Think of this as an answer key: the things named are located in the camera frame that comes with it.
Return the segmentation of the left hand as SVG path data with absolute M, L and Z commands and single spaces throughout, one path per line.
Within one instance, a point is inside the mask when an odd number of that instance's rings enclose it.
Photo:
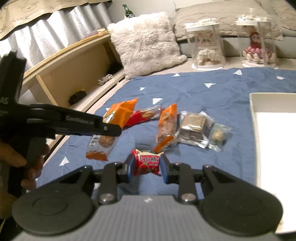
M 42 173 L 44 156 L 49 154 L 50 148 L 47 144 L 41 156 L 34 166 L 29 168 L 27 177 L 21 181 L 21 187 L 25 190 L 32 191 L 36 188 L 36 178 L 39 178 Z M 25 166 L 27 161 L 23 156 L 17 153 L 12 147 L 8 144 L 1 142 L 1 161 L 4 161 L 6 164 L 9 164 L 13 167 Z M 8 219 L 11 216 L 12 205 L 16 201 L 16 197 L 11 194 L 8 194 L 5 191 L 1 191 L 1 219 Z

